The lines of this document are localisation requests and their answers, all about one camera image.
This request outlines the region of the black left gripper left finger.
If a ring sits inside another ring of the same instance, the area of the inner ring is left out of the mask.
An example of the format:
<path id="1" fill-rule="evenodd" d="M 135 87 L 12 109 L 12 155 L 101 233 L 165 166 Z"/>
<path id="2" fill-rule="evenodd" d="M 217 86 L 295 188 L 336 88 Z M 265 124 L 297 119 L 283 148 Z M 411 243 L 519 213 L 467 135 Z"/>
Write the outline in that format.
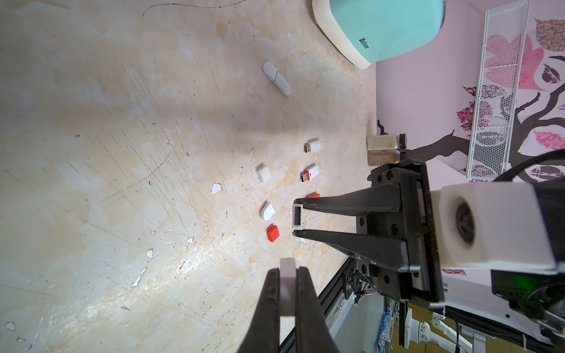
<path id="1" fill-rule="evenodd" d="M 237 353 L 279 352 L 280 270 L 267 272 L 257 307 Z"/>

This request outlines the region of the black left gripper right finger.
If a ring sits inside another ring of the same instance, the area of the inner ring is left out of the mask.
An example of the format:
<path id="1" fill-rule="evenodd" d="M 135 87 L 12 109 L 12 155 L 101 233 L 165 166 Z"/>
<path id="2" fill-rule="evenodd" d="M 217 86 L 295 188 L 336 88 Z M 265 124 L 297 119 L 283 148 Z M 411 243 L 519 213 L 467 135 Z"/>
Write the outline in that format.
<path id="1" fill-rule="evenodd" d="M 338 353 L 306 267 L 297 269 L 295 324 L 297 352 Z"/>

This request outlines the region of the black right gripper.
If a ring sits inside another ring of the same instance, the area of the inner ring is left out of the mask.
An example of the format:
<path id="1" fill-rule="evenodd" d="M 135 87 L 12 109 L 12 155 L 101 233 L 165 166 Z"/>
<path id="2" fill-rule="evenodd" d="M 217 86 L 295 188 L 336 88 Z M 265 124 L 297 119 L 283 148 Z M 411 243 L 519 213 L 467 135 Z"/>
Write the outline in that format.
<path id="1" fill-rule="evenodd" d="M 384 296 L 442 309 L 444 290 L 425 162 L 386 164 L 374 169 L 368 180 L 374 187 L 294 200 L 306 210 L 358 216 L 360 234 L 302 229 L 293 236 L 359 257 L 359 272 Z"/>

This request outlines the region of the white square usb cap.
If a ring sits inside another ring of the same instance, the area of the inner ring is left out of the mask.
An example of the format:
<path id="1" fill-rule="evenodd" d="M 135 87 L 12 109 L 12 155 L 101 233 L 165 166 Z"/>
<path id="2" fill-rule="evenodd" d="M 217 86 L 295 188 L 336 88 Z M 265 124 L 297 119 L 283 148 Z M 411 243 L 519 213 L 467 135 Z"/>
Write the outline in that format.
<path id="1" fill-rule="evenodd" d="M 260 183 L 265 183 L 271 178 L 271 172 L 269 167 L 264 163 L 261 163 L 260 166 L 257 167 L 257 179 Z"/>
<path id="2" fill-rule="evenodd" d="M 297 297 L 297 267 L 292 257 L 280 259 L 280 314 L 295 316 Z"/>

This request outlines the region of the white green usb drive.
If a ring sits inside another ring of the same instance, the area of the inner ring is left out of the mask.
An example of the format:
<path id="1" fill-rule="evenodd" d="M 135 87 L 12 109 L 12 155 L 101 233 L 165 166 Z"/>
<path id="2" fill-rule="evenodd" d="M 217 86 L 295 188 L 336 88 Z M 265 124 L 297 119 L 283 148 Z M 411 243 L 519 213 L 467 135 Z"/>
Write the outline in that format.
<path id="1" fill-rule="evenodd" d="M 282 95 L 291 95 L 291 85 L 287 82 L 287 80 L 283 77 L 283 75 L 279 72 L 274 64 L 272 64 L 271 62 L 264 63 L 263 73 L 269 79 L 269 81 L 273 83 L 275 87 L 282 93 Z"/>

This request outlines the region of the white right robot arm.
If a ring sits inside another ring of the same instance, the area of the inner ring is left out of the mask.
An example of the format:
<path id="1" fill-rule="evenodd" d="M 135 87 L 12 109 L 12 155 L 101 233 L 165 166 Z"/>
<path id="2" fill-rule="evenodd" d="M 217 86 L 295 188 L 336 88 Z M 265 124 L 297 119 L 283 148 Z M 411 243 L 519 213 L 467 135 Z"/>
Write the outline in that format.
<path id="1" fill-rule="evenodd" d="M 486 270 L 507 318 L 523 316 L 538 339 L 564 350 L 564 179 L 518 182 L 527 168 L 564 158 L 532 157 L 491 182 L 434 191 L 426 164 L 372 170 L 366 189 L 293 204 L 293 234 L 358 262 L 381 294 L 429 310 L 447 307 L 444 275 Z"/>

